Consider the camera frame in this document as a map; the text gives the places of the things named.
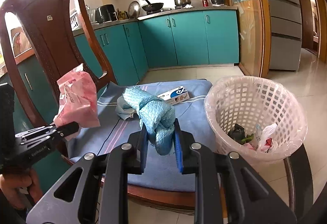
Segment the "person's left hand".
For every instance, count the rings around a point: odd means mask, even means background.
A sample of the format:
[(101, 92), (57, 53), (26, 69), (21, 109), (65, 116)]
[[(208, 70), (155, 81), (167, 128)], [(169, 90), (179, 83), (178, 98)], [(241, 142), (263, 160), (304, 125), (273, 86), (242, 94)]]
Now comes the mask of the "person's left hand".
[(29, 193), (35, 203), (43, 196), (38, 174), (33, 168), (28, 172), (25, 171), (20, 174), (1, 174), (1, 191), (16, 210), (23, 210), (26, 208), (20, 197), (20, 192), (18, 191), (18, 189), (25, 187), (29, 187)]

